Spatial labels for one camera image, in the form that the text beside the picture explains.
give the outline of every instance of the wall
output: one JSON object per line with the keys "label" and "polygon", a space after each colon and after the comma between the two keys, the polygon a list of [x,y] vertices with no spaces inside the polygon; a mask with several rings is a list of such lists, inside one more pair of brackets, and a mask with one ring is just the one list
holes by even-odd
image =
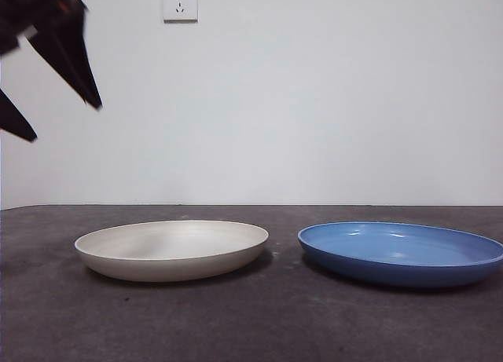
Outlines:
{"label": "wall", "polygon": [[503,0],[84,0],[95,112],[31,47],[2,205],[503,204]]}

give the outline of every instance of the wall outlet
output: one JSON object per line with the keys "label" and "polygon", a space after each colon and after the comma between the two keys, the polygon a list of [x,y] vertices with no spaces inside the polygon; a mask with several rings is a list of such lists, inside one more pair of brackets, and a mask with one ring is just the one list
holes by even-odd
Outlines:
{"label": "wall outlet", "polygon": [[197,0],[163,0],[164,23],[197,22]]}

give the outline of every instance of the ceramic plate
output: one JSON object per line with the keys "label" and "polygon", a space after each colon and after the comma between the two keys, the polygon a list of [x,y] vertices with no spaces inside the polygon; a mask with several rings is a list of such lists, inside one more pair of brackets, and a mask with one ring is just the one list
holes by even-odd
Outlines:
{"label": "ceramic plate", "polygon": [[422,225],[341,222],[299,232],[308,258],[346,276],[404,287],[452,287],[498,270],[503,245],[468,232]]}
{"label": "ceramic plate", "polygon": [[266,230],[225,221],[162,221],[92,232],[75,241],[89,268],[121,280],[166,282],[216,276],[263,251]]}

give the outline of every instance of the dark surface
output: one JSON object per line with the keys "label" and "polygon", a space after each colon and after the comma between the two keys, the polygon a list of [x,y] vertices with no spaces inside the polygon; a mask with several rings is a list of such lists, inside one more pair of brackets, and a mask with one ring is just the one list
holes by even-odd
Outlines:
{"label": "dark surface", "polygon": [[[85,268],[81,235],[145,221],[241,221],[270,232],[232,273],[128,283]],[[312,265],[296,239],[328,221],[399,221],[503,241],[503,207],[43,206],[2,212],[2,358],[25,361],[502,361],[503,272],[407,291]]]}

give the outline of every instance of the plate rim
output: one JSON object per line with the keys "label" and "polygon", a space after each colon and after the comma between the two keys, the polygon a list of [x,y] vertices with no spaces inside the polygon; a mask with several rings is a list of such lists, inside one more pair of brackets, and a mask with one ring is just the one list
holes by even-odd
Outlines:
{"label": "plate rim", "polygon": [[[482,261],[477,261],[477,262],[474,262],[472,264],[450,264],[450,265],[447,265],[447,264],[441,264],[441,265],[425,265],[425,264],[403,264],[403,263],[395,263],[395,262],[387,262],[387,261],[379,261],[379,260],[373,260],[373,259],[365,259],[365,258],[361,258],[361,257],[355,257],[355,256],[350,256],[350,255],[346,255],[346,254],[334,254],[334,253],[331,253],[331,252],[327,252],[326,250],[321,250],[320,248],[317,248],[315,246],[313,246],[312,244],[308,243],[303,237],[302,237],[302,234],[309,230],[309,229],[314,229],[316,227],[320,227],[320,226],[326,226],[326,225],[348,225],[348,224],[379,224],[379,225],[402,225],[402,226],[414,226],[414,227],[421,227],[421,228],[426,228],[426,229],[437,229],[437,230],[443,230],[443,231],[451,231],[451,232],[460,232],[460,233],[463,233],[463,234],[466,234],[466,235],[470,235],[470,236],[474,236],[476,238],[480,238],[480,239],[485,239],[491,243],[494,243],[496,244],[497,246],[499,246],[501,248],[501,253],[499,256],[497,256],[496,258],[491,258],[491,259],[487,259],[487,260],[482,260]],[[466,231],[461,231],[461,230],[455,230],[455,229],[448,229],[448,228],[444,228],[444,227],[437,227],[437,226],[429,226],[429,225],[417,225],[417,224],[414,224],[414,223],[400,223],[400,222],[379,222],[379,221],[343,221],[343,222],[327,222],[327,223],[320,223],[320,224],[317,224],[317,225],[311,225],[311,226],[307,226],[306,228],[300,230],[298,233],[297,233],[297,238],[299,240],[299,242],[301,244],[305,244],[306,246],[308,246],[309,248],[313,248],[315,250],[318,250],[320,252],[323,252],[325,254],[331,254],[331,255],[334,255],[334,256],[339,256],[339,257],[342,257],[342,258],[350,258],[350,259],[353,259],[353,260],[359,260],[359,261],[364,261],[364,262],[372,262],[372,263],[375,263],[375,264],[384,264],[384,265],[391,265],[391,266],[409,266],[409,267],[415,267],[415,268],[462,268],[462,267],[470,267],[470,266],[479,266],[479,265],[487,265],[487,264],[491,264],[491,263],[495,263],[495,262],[498,262],[498,261],[502,261],[503,260],[503,243],[500,243],[498,242],[497,240],[494,240],[494,239],[491,239],[491,238],[488,238],[486,236],[482,236],[482,235],[479,235],[479,234],[474,234],[473,232],[466,232]]]}
{"label": "plate rim", "polygon": [[[204,255],[204,256],[193,256],[193,257],[190,257],[190,258],[114,258],[114,257],[109,257],[109,256],[103,256],[103,255],[99,255],[99,254],[91,254],[89,252],[86,252],[84,250],[82,250],[81,248],[79,248],[77,246],[77,243],[83,239],[84,237],[87,237],[89,235],[92,235],[94,233],[97,233],[97,232],[102,232],[102,231],[105,231],[105,230],[110,230],[110,229],[120,229],[122,227],[130,227],[130,226],[135,226],[135,225],[150,225],[150,224],[153,224],[153,223],[174,223],[174,222],[210,222],[210,223],[232,223],[232,224],[236,224],[236,225],[246,225],[246,226],[251,226],[253,228],[256,228],[256,229],[259,229],[259,230],[262,230],[263,232],[265,232],[264,234],[264,239],[259,242],[259,243],[256,243],[256,244],[253,244],[251,245],[250,247],[246,247],[246,248],[241,248],[240,250],[233,250],[233,251],[230,251],[230,252],[225,252],[225,253],[222,253],[222,254],[209,254],[209,255]],[[244,223],[244,222],[234,222],[234,221],[220,221],[220,220],[210,220],[210,219],[180,219],[180,220],[168,220],[168,221],[151,221],[151,222],[138,222],[138,223],[131,223],[131,224],[128,224],[128,225],[119,225],[119,226],[112,226],[112,227],[107,227],[105,229],[100,229],[100,230],[96,230],[96,231],[92,231],[92,232],[88,232],[87,234],[85,235],[82,235],[80,236],[79,238],[77,238],[77,240],[73,243],[73,247],[81,254],[85,254],[87,256],[91,256],[93,258],[103,258],[103,259],[107,259],[107,260],[117,260],[117,261],[151,261],[151,262],[166,262],[166,261],[184,261],[184,260],[194,260],[194,259],[198,259],[198,258],[215,258],[215,257],[219,257],[219,256],[226,256],[227,254],[235,254],[237,252],[241,252],[243,250],[249,250],[249,249],[252,249],[252,248],[255,248],[255,247],[258,247],[262,244],[264,244],[267,240],[269,239],[269,232],[267,230],[265,230],[263,227],[260,227],[260,226],[257,226],[257,225],[252,225],[252,224],[249,224],[249,223]]]}

